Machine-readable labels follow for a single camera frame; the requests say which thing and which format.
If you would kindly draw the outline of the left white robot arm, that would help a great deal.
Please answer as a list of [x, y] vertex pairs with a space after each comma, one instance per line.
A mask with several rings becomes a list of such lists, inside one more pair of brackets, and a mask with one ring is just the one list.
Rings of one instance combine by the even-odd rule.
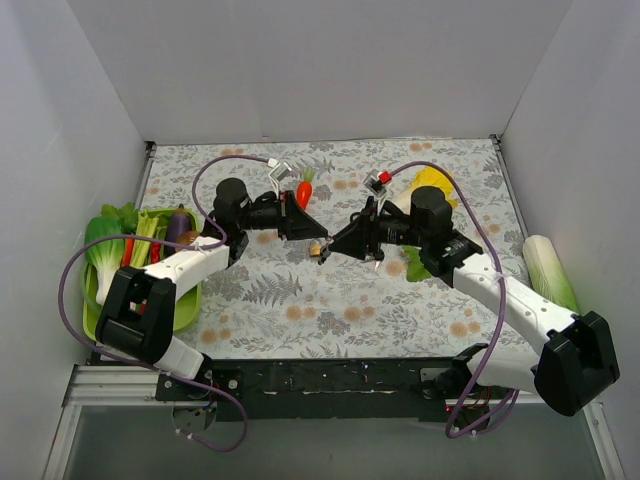
[[236, 263], [248, 245], [249, 230], [275, 230], [290, 241], [328, 236], [293, 191], [267, 192], [252, 200], [238, 178], [225, 179], [216, 187], [213, 215], [222, 229], [207, 226], [190, 249], [142, 269], [118, 270], [95, 332], [100, 343], [179, 376], [178, 387], [193, 400], [211, 392], [213, 377], [202, 368], [204, 355], [174, 336], [177, 300]]

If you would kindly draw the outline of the small brass padlock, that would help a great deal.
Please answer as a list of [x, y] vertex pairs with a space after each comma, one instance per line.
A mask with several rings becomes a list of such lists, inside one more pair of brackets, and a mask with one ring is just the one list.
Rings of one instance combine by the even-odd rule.
[[309, 255], [312, 258], [317, 258], [322, 255], [322, 251], [323, 251], [323, 245], [319, 243], [314, 243], [310, 245]]

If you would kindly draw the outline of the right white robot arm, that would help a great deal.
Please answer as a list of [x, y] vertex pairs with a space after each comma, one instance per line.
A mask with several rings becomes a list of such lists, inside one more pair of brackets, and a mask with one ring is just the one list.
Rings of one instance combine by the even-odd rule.
[[379, 261], [384, 244], [417, 248], [435, 278], [496, 313], [516, 330], [532, 353], [515, 356], [479, 343], [456, 355], [450, 367], [425, 384], [434, 397], [475, 397], [486, 387], [538, 394], [555, 412], [572, 416], [620, 377], [607, 321], [595, 312], [558, 306], [498, 270], [492, 258], [457, 231], [444, 193], [419, 187], [403, 212], [392, 202], [369, 198], [322, 249]]

